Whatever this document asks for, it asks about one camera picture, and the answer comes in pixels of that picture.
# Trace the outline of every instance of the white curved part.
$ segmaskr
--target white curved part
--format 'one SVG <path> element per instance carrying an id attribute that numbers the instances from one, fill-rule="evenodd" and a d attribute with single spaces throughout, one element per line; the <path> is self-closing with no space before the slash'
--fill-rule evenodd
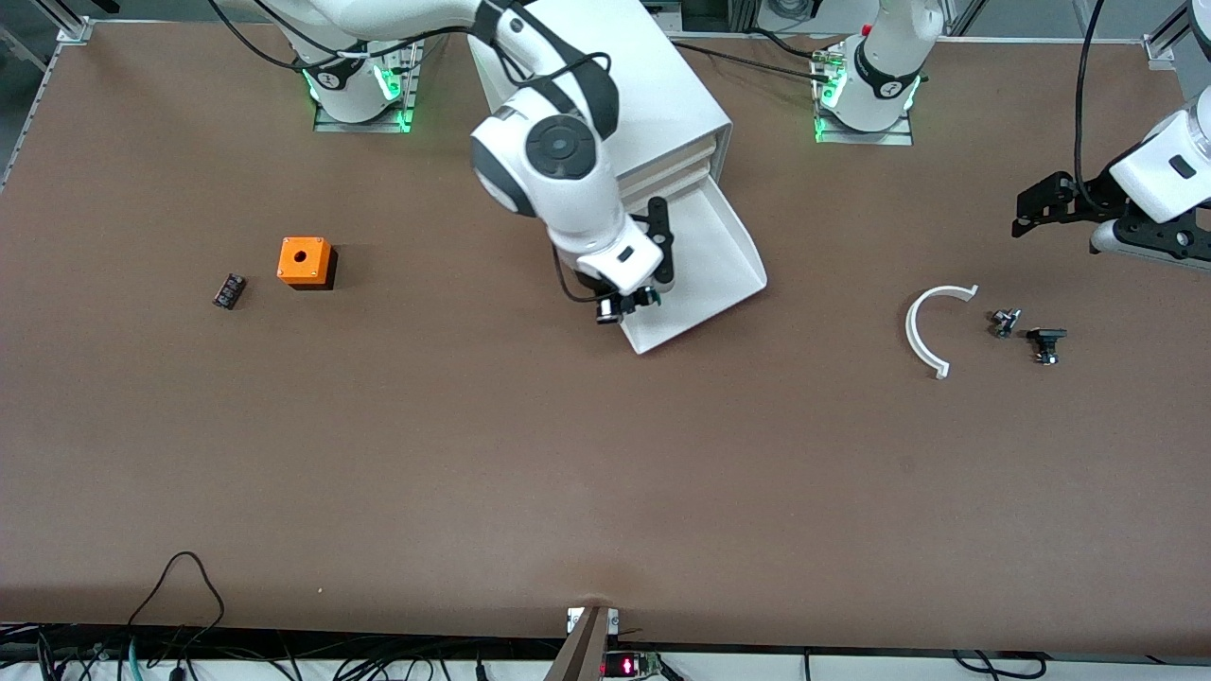
<path id="1" fill-rule="evenodd" d="M 946 378 L 946 376 L 951 373 L 951 362 L 929 351 L 929 348 L 925 347 L 925 342 L 920 339 L 920 332 L 917 331 L 917 310 L 920 309 L 922 303 L 934 296 L 949 296 L 951 298 L 958 298 L 966 303 L 978 290 L 980 287 L 976 285 L 971 285 L 971 288 L 964 288 L 962 286 L 939 286 L 922 293 L 912 307 L 908 308 L 908 316 L 905 319 L 905 332 L 908 334 L 908 344 L 912 345 L 912 351 L 917 353 L 920 361 L 928 364 L 937 371 L 939 380 Z"/>

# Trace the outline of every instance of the orange cube with hole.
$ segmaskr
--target orange cube with hole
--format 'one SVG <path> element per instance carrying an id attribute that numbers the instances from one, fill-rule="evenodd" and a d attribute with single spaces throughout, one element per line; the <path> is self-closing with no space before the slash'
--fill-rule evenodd
<path id="1" fill-rule="evenodd" d="M 322 236 L 287 236 L 277 257 L 277 279 L 298 291 L 332 291 L 337 250 Z"/>

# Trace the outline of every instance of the black mount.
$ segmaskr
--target black mount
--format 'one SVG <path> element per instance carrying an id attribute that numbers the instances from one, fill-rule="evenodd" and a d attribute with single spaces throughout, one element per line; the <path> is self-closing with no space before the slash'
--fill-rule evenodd
<path id="1" fill-rule="evenodd" d="M 1060 361 L 1056 355 L 1056 340 L 1066 338 L 1068 331 L 1063 328 L 1032 328 L 1026 332 L 1026 337 L 1039 344 L 1038 357 L 1041 365 L 1054 365 Z"/>
<path id="2" fill-rule="evenodd" d="M 1085 201 L 1085 198 L 1077 190 L 1077 181 L 1067 172 L 1060 171 L 1018 194 L 1014 239 L 1025 236 L 1043 224 L 1106 222 L 1120 217 L 1126 210 L 1127 195 L 1110 177 L 1108 168 L 1085 183 L 1085 189 L 1089 190 L 1089 196 L 1097 205 L 1090 205 L 1089 201 Z"/>
<path id="3" fill-rule="evenodd" d="M 652 279 L 656 286 L 665 290 L 673 282 L 673 233 L 668 227 L 668 201 L 662 196 L 648 199 L 647 216 L 631 216 L 638 223 L 648 225 L 648 239 L 664 252 L 664 259 Z M 576 281 L 585 288 L 593 292 L 601 299 L 597 301 L 597 324 L 619 324 L 622 317 L 633 313 L 638 308 L 645 308 L 653 303 L 660 304 L 660 292 L 653 286 L 641 286 L 630 296 L 621 296 L 612 284 L 589 276 L 582 271 L 576 271 Z"/>
<path id="4" fill-rule="evenodd" d="M 1211 233 L 1199 229 L 1195 211 L 1158 223 L 1149 218 L 1123 191 L 1110 176 L 1109 166 L 1086 185 L 1090 204 L 1077 189 L 1077 181 L 1067 172 L 1056 172 L 1017 195 L 1017 218 L 1014 238 L 1017 239 L 1041 224 L 1114 221 L 1114 239 L 1120 244 L 1167 253 L 1175 261 L 1187 258 L 1211 263 Z M 1100 251 L 1092 245 L 1090 253 Z"/>

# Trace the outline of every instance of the brown table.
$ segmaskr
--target brown table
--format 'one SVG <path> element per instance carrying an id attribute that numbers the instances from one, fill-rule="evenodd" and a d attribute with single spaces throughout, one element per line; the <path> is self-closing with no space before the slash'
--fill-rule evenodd
<path id="1" fill-rule="evenodd" d="M 596 599 L 647 640 L 1211 654 L 1209 284 L 1009 236 L 1077 56 L 939 45 L 917 144 L 873 148 L 689 55 L 770 285 L 636 356 L 477 185 L 461 39 L 413 133 L 348 136 L 220 25 L 99 25 L 0 198 L 0 619 L 124 622 L 188 548 L 242 626 L 553 636 Z M 1090 174 L 1181 102 L 1137 46 L 1087 90 Z M 337 291 L 275 280 L 300 234 Z M 922 313 L 939 382 L 903 314 L 941 284 L 981 288 Z M 985 332 L 1011 305 L 1060 366 Z M 212 617 L 186 567 L 144 622 Z"/>

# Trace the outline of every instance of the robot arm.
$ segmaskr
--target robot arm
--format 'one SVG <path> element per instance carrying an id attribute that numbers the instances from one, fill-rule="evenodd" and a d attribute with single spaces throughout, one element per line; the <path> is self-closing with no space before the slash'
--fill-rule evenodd
<path id="1" fill-rule="evenodd" d="M 471 135 L 472 166 L 484 189 L 507 210 L 541 218 L 559 259 L 598 294 L 631 296 L 660 265 L 664 251 L 624 210 L 602 145 L 618 127 L 618 88 L 598 63 L 608 64 L 608 56 L 582 53 L 515 0 L 249 1 L 304 22 L 308 32 L 326 30 L 338 45 L 342 36 L 348 44 L 465 29 L 498 53 L 520 87 Z M 309 52 L 299 40 L 303 29 L 279 25 L 304 62 L 328 56 Z M 321 93 L 329 113 L 366 110 L 343 104 L 379 97 L 340 85 Z"/>
<path id="2" fill-rule="evenodd" d="M 839 82 L 821 103 L 854 130 L 891 127 L 909 107 L 943 23 L 939 0 L 880 0 L 869 32 L 840 44 Z"/>
<path id="3" fill-rule="evenodd" d="M 1204 46 L 1211 0 L 1189 0 L 1190 22 Z M 1211 270 L 1211 234 L 1195 211 L 1211 201 L 1211 86 L 1153 127 L 1143 142 L 1110 161 L 1086 184 L 1057 172 L 1017 196 L 1014 236 L 1049 223 L 1092 221 L 1100 225 L 1090 251 L 1119 252 Z"/>

